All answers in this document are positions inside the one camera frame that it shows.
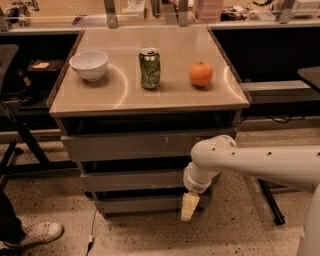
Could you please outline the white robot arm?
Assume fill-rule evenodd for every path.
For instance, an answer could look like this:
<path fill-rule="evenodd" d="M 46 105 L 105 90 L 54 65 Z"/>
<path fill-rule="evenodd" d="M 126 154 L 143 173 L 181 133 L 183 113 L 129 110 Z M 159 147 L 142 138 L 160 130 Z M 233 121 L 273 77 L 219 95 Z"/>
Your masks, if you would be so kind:
<path fill-rule="evenodd" d="M 308 191 L 312 199 L 305 217 L 297 256 L 320 256 L 320 147 L 241 148 L 228 135 L 196 143 L 184 169 L 181 219 L 189 221 L 199 195 L 223 170 Z"/>

